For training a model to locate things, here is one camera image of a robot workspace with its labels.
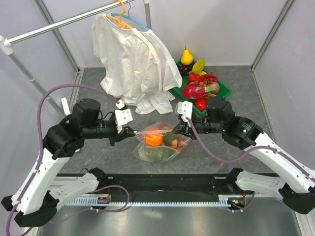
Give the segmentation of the red lychee bunch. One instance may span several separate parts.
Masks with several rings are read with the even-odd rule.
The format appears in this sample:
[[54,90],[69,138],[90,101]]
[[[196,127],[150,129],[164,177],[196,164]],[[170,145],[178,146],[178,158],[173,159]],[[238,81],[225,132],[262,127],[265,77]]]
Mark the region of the red lychee bunch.
[[165,122],[160,122],[157,127],[163,131],[163,144],[170,148],[181,149],[185,144],[185,137],[181,134],[173,133],[174,126]]

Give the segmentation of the clear pink-dotted zip bag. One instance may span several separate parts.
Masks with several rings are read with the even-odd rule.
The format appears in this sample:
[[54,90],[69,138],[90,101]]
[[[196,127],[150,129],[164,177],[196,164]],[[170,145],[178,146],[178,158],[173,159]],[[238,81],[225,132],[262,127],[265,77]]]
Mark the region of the clear pink-dotted zip bag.
[[173,133],[174,125],[166,122],[156,122],[153,125],[136,132],[139,144],[133,155],[143,161],[163,163],[172,160],[188,145],[190,138]]

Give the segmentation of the orange fruit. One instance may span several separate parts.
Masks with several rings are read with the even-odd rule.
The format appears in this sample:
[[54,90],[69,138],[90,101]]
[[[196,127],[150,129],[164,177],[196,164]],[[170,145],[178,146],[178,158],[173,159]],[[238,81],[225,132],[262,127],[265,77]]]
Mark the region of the orange fruit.
[[148,133],[144,135],[144,141],[148,146],[158,147],[163,143],[163,134],[162,133],[152,133],[152,131],[159,131],[157,127],[150,127]]

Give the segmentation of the green melon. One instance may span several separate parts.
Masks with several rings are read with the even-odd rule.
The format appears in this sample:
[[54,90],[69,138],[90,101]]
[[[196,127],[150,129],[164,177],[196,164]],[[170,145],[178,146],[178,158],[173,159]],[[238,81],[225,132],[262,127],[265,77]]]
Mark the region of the green melon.
[[177,153],[166,147],[148,147],[143,146],[141,150],[139,150],[139,156],[149,162],[168,162],[173,159]]

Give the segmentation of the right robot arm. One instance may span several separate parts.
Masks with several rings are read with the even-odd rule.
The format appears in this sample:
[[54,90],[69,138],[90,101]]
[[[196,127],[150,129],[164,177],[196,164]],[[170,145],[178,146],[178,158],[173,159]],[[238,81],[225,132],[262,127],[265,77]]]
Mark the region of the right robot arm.
[[230,193],[240,190],[262,193],[281,200],[291,210],[308,214],[315,207],[315,172],[297,161],[273,141],[267,133],[248,118],[235,115],[231,104],[221,97],[206,102],[206,115],[198,116],[192,103],[178,102],[175,110],[180,122],[173,133],[201,141],[200,134],[220,133],[229,145],[243,154],[231,160],[214,155],[203,142],[207,153],[222,163],[234,163],[250,154],[274,171],[277,176],[253,174],[234,168],[226,177],[225,187]]

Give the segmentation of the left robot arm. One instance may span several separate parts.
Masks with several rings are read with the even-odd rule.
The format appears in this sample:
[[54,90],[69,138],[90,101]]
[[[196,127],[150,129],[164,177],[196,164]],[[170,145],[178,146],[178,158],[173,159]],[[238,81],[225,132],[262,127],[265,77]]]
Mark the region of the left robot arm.
[[135,136],[128,126],[133,114],[127,107],[111,113],[108,120],[99,117],[101,105],[94,99],[82,99],[72,113],[52,126],[42,142],[42,150],[21,188],[4,197],[2,206],[16,213],[19,227],[41,227],[48,223],[64,205],[86,193],[104,193],[108,176],[99,168],[62,187],[50,186],[60,169],[84,146],[85,140],[108,139],[111,146]]

